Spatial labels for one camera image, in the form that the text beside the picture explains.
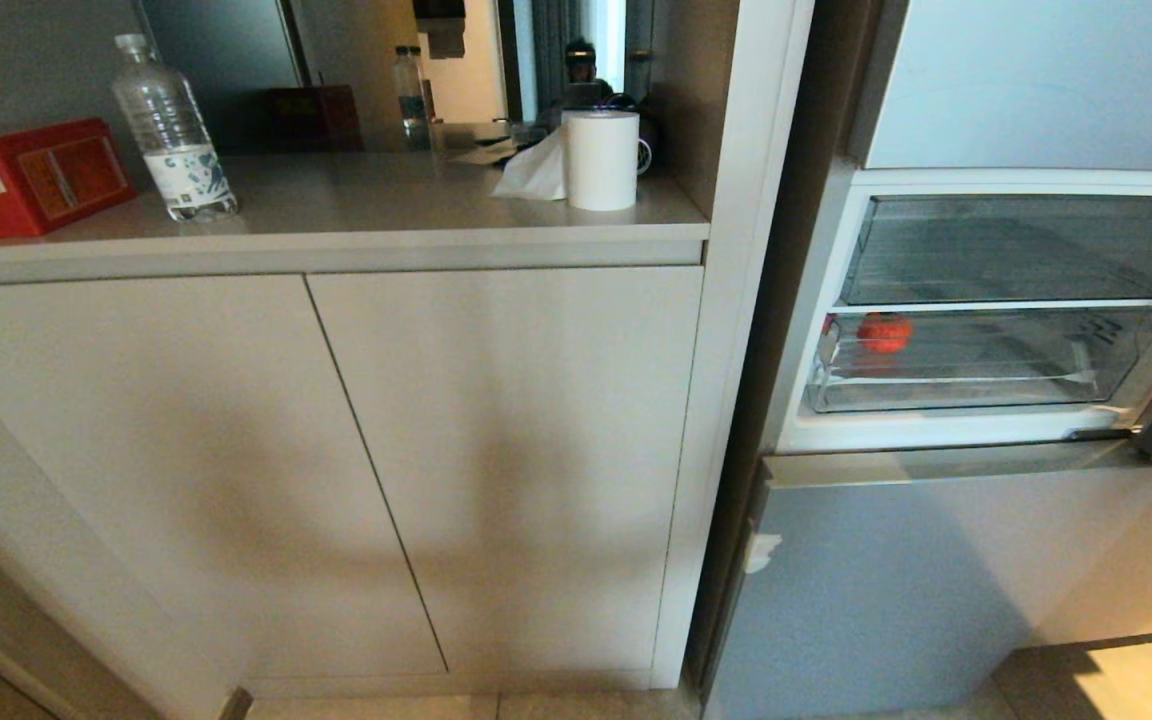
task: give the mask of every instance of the bottle label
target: bottle label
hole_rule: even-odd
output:
[[[210,145],[185,145],[145,156],[154,184],[168,209],[197,209],[232,199],[229,181]]]

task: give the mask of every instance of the baseboard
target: baseboard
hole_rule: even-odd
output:
[[[256,698],[422,696],[423,694],[645,691],[652,670],[590,673],[472,673],[450,675],[343,676],[342,679],[248,679]]]

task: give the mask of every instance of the refrigerator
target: refrigerator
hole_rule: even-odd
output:
[[[964,700],[1151,507],[1152,3],[817,5],[705,717]]]

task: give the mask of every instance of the bottle cap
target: bottle cap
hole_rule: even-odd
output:
[[[116,45],[119,50],[144,50],[150,46],[150,41],[145,40],[145,36],[138,32],[132,32],[128,35],[115,35],[114,45]]]

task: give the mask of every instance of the plastic bottle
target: plastic bottle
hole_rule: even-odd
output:
[[[397,111],[402,113],[403,127],[425,124],[425,91],[420,86],[420,66],[411,56],[411,46],[394,47],[394,88],[397,89]]]
[[[420,85],[422,108],[425,109],[424,122],[429,123],[430,120],[434,119],[434,99],[429,94],[425,70],[420,68],[420,45],[408,45],[407,54],[411,55],[412,66],[416,68],[416,82]]]
[[[238,200],[211,146],[189,82],[157,60],[145,36],[120,35],[114,43],[126,60],[114,78],[114,96],[168,214],[182,223],[237,214]]]

